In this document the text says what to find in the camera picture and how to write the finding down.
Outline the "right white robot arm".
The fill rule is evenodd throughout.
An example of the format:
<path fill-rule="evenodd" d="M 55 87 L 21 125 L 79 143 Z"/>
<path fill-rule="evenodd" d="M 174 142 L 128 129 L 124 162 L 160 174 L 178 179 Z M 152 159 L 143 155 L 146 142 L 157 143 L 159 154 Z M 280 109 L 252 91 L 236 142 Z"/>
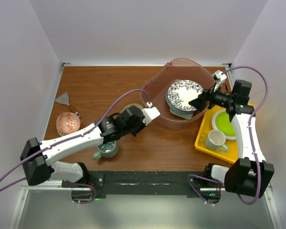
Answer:
<path fill-rule="evenodd" d="M 248 104 L 252 84 L 244 80 L 236 80 L 231 95 L 220 90 L 204 89 L 189 105 L 201 111 L 208 103 L 211 109 L 215 105 L 225 109 L 229 115 L 236 136 L 239 158 L 230 167 L 210 163 L 203 175 L 203 183 L 214 187 L 219 182 L 227 192 L 235 193 L 240 198 L 250 196 L 255 203 L 264 194 L 273 174 L 273 164 L 267 163 L 259 147 L 255 129 L 255 113 L 257 109 Z"/>

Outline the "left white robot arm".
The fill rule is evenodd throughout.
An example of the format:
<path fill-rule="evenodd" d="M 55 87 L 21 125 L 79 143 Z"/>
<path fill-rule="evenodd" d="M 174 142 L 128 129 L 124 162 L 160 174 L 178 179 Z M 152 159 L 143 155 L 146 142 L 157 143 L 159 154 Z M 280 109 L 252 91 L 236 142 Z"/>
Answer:
<path fill-rule="evenodd" d="M 20 156 L 25 179 L 29 186 L 57 179 L 84 187 L 89 183 L 89 173 L 84 163 L 68 164 L 61 162 L 61 159 L 92 146 L 117 141 L 127 134 L 137 136 L 149 123 L 147 109 L 131 106 L 73 134 L 42 142 L 31 138 Z"/>

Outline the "mint green divided tray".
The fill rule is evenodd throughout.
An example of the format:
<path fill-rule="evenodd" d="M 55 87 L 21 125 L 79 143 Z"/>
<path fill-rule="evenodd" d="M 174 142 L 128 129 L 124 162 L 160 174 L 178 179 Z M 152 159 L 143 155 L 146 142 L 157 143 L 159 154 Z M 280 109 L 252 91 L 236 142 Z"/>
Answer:
<path fill-rule="evenodd" d="M 181 118 L 184 118 L 184 119 L 190 119 L 193 117 L 193 113 L 186 113 L 186 114 L 183 114 L 182 112 L 178 112 L 178 111 L 175 111 L 173 110 L 172 108 L 170 108 L 170 112 L 178 117 L 181 117 Z"/>

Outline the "pink translucent plastic bin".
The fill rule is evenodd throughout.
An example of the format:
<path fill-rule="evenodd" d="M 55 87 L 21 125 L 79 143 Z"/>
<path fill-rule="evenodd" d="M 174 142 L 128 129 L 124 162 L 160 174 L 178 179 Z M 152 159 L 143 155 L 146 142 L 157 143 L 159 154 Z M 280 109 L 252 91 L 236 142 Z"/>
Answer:
<path fill-rule="evenodd" d="M 189 119 L 171 113 L 166 101 L 166 93 L 169 86 L 178 80 L 192 80 L 204 89 L 209 89 L 215 83 L 211 76 L 215 71 L 217 68 L 214 66 L 201 66 L 186 58 L 177 58 L 166 63 L 155 76 L 142 86 L 142 89 L 149 94 L 153 106 L 160 112 L 160 116 L 155 119 L 155 122 L 166 129 L 179 130 L 188 127 L 203 116 L 207 111 L 207 105 L 204 110 L 195 111 Z"/>

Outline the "blue floral plate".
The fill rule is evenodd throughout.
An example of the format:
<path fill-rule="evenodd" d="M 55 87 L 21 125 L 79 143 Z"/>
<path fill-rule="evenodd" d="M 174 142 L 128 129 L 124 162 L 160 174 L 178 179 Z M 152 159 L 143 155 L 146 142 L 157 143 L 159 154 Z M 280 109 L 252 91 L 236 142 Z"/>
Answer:
<path fill-rule="evenodd" d="M 169 86 L 167 92 L 178 92 L 181 98 L 189 102 L 203 92 L 203 87 L 195 81 L 177 80 Z"/>

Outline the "cream patterned bowl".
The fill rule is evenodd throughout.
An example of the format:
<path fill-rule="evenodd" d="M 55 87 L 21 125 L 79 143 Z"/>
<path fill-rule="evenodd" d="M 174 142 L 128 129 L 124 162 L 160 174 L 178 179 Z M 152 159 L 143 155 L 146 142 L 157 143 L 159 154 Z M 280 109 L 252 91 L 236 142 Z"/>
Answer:
<path fill-rule="evenodd" d="M 140 103 L 128 103 L 128 104 L 126 104 L 126 105 L 122 108 L 121 113 L 122 113 L 126 108 L 130 108 L 130 107 L 137 107 L 137 108 L 139 108 L 140 110 L 143 110 L 143 109 L 144 109 L 144 107 L 143 107 Z"/>

